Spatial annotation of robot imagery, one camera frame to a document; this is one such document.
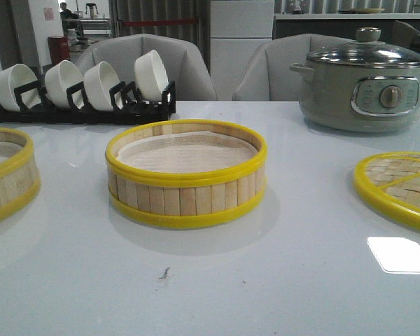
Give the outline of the bamboo steamer tier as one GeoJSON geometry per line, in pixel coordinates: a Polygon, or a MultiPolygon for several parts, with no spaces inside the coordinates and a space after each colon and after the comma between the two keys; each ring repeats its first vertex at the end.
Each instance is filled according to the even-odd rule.
{"type": "Polygon", "coordinates": [[[252,129],[232,122],[188,119],[133,127],[108,143],[105,156],[115,208],[156,227],[192,229],[233,221],[253,210],[265,194],[266,141],[252,129]],[[230,168],[191,174],[146,171],[117,160],[118,151],[133,141],[198,131],[245,140],[258,152],[230,168]]]}
{"type": "Polygon", "coordinates": [[[0,221],[30,203],[41,187],[32,138],[17,129],[0,127],[0,141],[22,146],[13,157],[0,163],[0,221]]]}

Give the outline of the grey chair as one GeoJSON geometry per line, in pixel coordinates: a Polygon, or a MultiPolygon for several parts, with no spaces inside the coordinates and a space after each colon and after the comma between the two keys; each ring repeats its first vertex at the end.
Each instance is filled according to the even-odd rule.
{"type": "Polygon", "coordinates": [[[303,63],[311,51],[349,41],[336,36],[298,34],[264,43],[249,60],[232,99],[296,102],[300,99],[301,76],[291,71],[290,65],[303,63]]]}
{"type": "Polygon", "coordinates": [[[157,36],[135,34],[110,38],[92,44],[74,62],[85,73],[100,62],[108,62],[120,80],[134,81],[134,63],[151,50],[160,55],[168,79],[175,82],[179,101],[216,101],[217,94],[201,52],[191,42],[157,36]]]}

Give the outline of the white bowl far left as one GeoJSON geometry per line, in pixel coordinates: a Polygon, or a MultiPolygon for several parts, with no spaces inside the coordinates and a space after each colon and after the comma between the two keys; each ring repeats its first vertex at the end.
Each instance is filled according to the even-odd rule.
{"type": "Polygon", "coordinates": [[[0,72],[0,105],[8,110],[19,112],[15,88],[37,81],[35,73],[25,64],[15,64],[0,72]]]}

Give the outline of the white bowl far right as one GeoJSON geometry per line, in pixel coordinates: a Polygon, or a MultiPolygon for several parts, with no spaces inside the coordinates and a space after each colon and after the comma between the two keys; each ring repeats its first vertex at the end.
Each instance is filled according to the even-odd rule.
{"type": "Polygon", "coordinates": [[[144,100],[160,102],[169,84],[167,72],[157,50],[151,50],[134,62],[135,83],[144,100]]]}

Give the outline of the woven bamboo steamer lid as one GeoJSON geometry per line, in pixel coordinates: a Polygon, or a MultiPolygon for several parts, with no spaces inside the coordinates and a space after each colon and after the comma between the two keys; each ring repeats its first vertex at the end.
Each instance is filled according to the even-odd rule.
{"type": "Polygon", "coordinates": [[[420,232],[420,152],[381,153],[361,160],[353,186],[374,210],[420,232]]]}

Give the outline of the black bowl rack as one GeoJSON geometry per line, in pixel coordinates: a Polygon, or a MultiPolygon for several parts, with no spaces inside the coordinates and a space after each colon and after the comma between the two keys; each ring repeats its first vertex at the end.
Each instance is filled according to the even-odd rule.
{"type": "Polygon", "coordinates": [[[69,87],[66,93],[69,107],[62,109],[49,100],[46,88],[38,80],[21,85],[15,88],[17,111],[0,105],[0,123],[143,125],[166,121],[176,112],[173,81],[162,92],[160,102],[144,101],[135,83],[122,81],[109,90],[110,111],[92,107],[82,82],[69,87]]]}

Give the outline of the paper liner center tier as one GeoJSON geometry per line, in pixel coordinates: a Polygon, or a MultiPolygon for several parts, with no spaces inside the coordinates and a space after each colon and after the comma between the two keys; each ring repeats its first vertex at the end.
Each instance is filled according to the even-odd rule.
{"type": "Polygon", "coordinates": [[[150,172],[191,174],[240,165],[257,152],[253,145],[234,136],[198,131],[133,141],[118,151],[117,160],[150,172]]]}

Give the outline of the red cylinder bin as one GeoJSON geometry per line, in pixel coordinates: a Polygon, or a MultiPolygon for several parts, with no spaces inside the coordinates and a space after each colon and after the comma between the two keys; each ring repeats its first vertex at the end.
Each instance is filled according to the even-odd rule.
{"type": "Polygon", "coordinates": [[[48,47],[51,64],[55,66],[63,60],[70,60],[68,39],[65,36],[49,36],[48,47]]]}

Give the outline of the white cabinet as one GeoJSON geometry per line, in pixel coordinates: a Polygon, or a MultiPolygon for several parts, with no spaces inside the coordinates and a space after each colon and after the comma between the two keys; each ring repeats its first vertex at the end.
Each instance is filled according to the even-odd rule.
{"type": "Polygon", "coordinates": [[[210,2],[210,74],[219,100],[230,101],[258,46],[272,40],[273,1],[210,2]]]}

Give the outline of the right grey chair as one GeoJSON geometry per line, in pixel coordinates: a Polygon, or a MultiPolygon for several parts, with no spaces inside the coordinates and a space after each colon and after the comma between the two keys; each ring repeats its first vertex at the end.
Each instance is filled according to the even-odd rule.
{"type": "Polygon", "coordinates": [[[349,41],[336,36],[298,34],[264,43],[249,60],[232,99],[296,102],[300,99],[301,76],[291,71],[290,65],[303,63],[311,51],[349,41]]]}

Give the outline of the grey electric cooking pot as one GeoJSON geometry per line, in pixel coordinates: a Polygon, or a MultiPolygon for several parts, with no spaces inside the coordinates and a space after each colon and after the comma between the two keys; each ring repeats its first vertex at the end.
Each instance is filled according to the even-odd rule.
{"type": "Polygon", "coordinates": [[[302,77],[305,118],[355,132],[394,132],[420,118],[420,66],[371,67],[307,61],[290,70],[302,77]]]}

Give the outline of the white bowl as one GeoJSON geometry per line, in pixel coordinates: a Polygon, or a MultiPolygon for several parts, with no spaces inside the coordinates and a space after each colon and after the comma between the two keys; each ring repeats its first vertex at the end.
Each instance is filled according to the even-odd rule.
{"type": "Polygon", "coordinates": [[[45,74],[45,88],[48,98],[61,109],[70,109],[67,89],[83,81],[83,75],[69,60],[62,60],[45,74]]]}
{"type": "Polygon", "coordinates": [[[98,111],[113,110],[109,90],[120,84],[120,79],[108,62],[100,62],[87,70],[83,82],[88,101],[94,109],[98,111]]]}
{"type": "Polygon", "coordinates": [[[144,100],[160,102],[169,84],[167,72],[157,50],[151,50],[134,62],[135,83],[144,100]]]}
{"type": "Polygon", "coordinates": [[[19,112],[15,88],[37,81],[35,73],[25,64],[15,64],[0,72],[0,105],[8,110],[19,112]]]}

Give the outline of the glass pot lid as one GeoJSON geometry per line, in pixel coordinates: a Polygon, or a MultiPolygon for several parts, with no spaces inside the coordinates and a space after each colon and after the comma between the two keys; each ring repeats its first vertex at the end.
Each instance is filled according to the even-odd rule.
{"type": "Polygon", "coordinates": [[[309,52],[313,62],[372,68],[417,68],[420,54],[398,45],[380,41],[381,29],[362,27],[356,40],[309,52]]]}

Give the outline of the left grey chair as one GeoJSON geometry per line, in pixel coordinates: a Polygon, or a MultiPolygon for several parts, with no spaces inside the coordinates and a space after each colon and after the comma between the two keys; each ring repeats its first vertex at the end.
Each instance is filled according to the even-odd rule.
{"type": "Polygon", "coordinates": [[[134,63],[151,50],[160,55],[168,79],[175,82],[179,101],[216,101],[217,94],[201,52],[191,42],[157,36],[135,34],[110,38],[92,44],[74,62],[85,73],[100,62],[108,62],[120,80],[134,81],[134,63]]]}

